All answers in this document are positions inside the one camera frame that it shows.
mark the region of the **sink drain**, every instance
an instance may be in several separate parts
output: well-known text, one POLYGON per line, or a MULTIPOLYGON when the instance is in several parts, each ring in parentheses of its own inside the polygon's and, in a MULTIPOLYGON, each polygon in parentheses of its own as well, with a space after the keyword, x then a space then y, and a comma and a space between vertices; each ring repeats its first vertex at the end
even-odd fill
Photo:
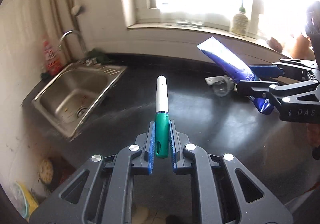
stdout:
POLYGON ((77 115, 77 117, 79 118, 79 117, 82 117, 83 115, 84 115, 84 113, 87 111, 87 107, 81 107, 81 108, 79 108, 78 109, 78 111, 77 111, 77 113, 76 113, 76 115, 77 115))

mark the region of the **toothpaste tube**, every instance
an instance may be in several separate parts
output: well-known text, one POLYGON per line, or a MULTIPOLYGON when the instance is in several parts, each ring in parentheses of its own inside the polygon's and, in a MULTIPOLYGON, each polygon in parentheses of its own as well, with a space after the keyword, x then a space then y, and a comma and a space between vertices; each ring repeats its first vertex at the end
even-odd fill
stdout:
MULTIPOLYGON (((260 80, 241 59, 214 37, 199 44, 198 48, 219 65, 234 82, 260 80)), ((273 105, 269 103, 268 99, 254 97, 249 97, 249 99, 260 113, 269 115, 272 112, 273 105)))

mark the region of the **sink basin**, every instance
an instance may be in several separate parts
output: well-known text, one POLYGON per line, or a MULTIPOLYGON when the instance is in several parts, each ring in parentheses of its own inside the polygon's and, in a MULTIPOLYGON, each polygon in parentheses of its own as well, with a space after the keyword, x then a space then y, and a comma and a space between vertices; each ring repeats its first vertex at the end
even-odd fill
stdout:
POLYGON ((125 66, 72 63, 41 90, 33 104, 71 141, 78 135, 80 125, 125 69, 125 66))

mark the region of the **soap bottle on window sill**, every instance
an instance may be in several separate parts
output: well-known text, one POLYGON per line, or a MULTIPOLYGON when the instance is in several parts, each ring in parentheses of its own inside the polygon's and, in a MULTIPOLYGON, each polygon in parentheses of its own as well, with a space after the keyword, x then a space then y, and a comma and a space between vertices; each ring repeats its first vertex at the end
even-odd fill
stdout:
POLYGON ((249 26, 249 19, 245 15, 245 8, 243 7, 243 0, 241 7, 239 8, 239 12, 233 17, 231 26, 230 26, 230 33, 245 37, 247 33, 247 29, 249 26))

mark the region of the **window sill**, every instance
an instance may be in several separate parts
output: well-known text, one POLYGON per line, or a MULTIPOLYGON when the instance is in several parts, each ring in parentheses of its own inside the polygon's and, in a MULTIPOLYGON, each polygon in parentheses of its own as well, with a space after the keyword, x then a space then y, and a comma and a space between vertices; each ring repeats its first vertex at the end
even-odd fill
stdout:
MULTIPOLYGON (((131 26, 127 27, 127 29, 128 30, 135 30, 135 29, 185 30, 185 31, 194 31, 194 32, 211 34, 213 36, 214 35, 222 35, 222 36, 226 36, 228 38, 233 38, 235 40, 239 40, 239 41, 247 42, 249 44, 254 44, 254 45, 260 46, 260 47, 265 48, 265 49, 267 49, 267 50, 269 50, 271 52, 276 52, 274 49, 271 49, 268 46, 266 41, 264 41, 262 39, 254 39, 254 38, 251 38, 251 37, 240 37, 240 36, 236 36, 234 34, 231 34, 228 31, 215 29, 215 28, 210 28, 210 27, 194 28, 194 27, 191 27, 191 26, 182 27, 182 26, 178 26, 178 25, 166 25, 164 23, 137 23, 137 24, 134 24, 134 25, 131 25, 131 26)), ((276 52, 276 53, 280 54, 285 59, 291 58, 289 56, 289 54, 286 53, 286 52, 282 52, 282 53, 276 52)))

